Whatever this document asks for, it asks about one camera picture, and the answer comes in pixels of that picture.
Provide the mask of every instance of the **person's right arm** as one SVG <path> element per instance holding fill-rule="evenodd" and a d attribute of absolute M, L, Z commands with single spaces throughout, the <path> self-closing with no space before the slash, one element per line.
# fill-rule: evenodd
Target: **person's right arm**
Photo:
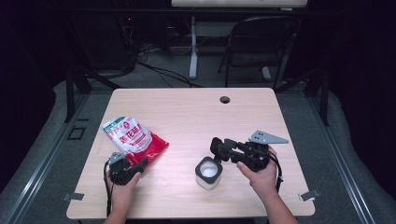
<path fill-rule="evenodd" d="M 273 149 L 270 148 L 270 151 L 276 155 Z M 242 162 L 236 165 L 262 200 L 271 224 L 298 223 L 276 191 L 276 164 L 272 160 L 265 169 L 256 173 Z"/>

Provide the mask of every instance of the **white desk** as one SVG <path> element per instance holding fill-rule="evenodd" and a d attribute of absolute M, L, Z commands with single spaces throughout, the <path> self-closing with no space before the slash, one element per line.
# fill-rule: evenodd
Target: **white desk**
<path fill-rule="evenodd" d="M 305 7 L 307 0 L 172 0 L 172 7 Z M 197 78 L 196 22 L 191 18 L 190 79 Z"/>
<path fill-rule="evenodd" d="M 221 96 L 231 102 L 221 103 Z M 246 142 L 257 130 L 289 140 L 272 145 L 285 179 L 279 194 L 295 216 L 315 212 L 312 202 L 298 197 L 308 188 L 271 89 L 119 89 L 102 125 L 119 116 L 135 117 L 169 142 L 137 184 L 128 218 L 265 217 L 262 202 L 234 163 L 222 163 L 221 180 L 213 190 L 198 185 L 194 172 L 203 157 L 213 158 L 213 137 Z M 69 218 L 106 218 L 103 167 L 114 151 L 99 129 L 75 191 L 84 197 L 70 203 Z"/>

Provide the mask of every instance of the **person's right hand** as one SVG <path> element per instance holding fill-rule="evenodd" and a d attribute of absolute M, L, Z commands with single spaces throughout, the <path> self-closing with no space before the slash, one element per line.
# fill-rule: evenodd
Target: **person's right hand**
<path fill-rule="evenodd" d="M 276 155 L 276 152 L 269 147 L 269 151 Z M 258 172 L 251 171 L 244 163 L 239 161 L 236 166 L 239 168 L 241 173 L 250 180 L 250 186 L 258 191 L 268 191 L 276 189 L 276 164 L 270 160 L 267 167 Z"/>

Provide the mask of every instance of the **tape piece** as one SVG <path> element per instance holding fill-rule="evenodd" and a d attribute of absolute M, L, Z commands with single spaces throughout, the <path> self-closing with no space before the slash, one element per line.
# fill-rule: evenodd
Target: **tape piece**
<path fill-rule="evenodd" d="M 71 202 L 72 200 L 81 201 L 83 197 L 84 197 L 84 194 L 80 194 L 80 193 L 70 193 L 70 194 L 66 193 L 62 197 L 62 200 L 67 201 L 67 202 Z"/>
<path fill-rule="evenodd" d="M 307 193 L 299 194 L 298 196 L 300 200 L 303 200 L 304 202 L 308 200 L 314 201 L 316 197 L 320 196 L 320 192 L 317 189 L 314 189 Z"/>

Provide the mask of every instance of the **plastic package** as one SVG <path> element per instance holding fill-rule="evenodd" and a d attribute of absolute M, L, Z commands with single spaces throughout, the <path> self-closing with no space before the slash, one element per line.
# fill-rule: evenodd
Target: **plastic package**
<path fill-rule="evenodd" d="M 148 164 L 169 146 L 157 134 L 129 117 L 114 118 L 103 125 L 103 130 L 125 158 L 136 166 L 148 158 Z"/>

